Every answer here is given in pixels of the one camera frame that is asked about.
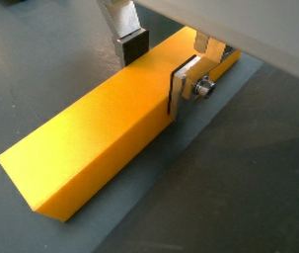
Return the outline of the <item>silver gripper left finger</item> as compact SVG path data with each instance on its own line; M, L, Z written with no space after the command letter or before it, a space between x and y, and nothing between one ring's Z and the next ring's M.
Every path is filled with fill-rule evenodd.
M121 66L128 66L149 51L149 31L141 27L132 0L96 0Z

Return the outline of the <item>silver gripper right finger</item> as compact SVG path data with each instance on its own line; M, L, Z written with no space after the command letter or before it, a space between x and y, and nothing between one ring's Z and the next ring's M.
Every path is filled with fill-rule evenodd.
M213 94L216 80L235 64L235 49L200 32L193 54L169 74L167 113L175 121L183 118L197 99Z

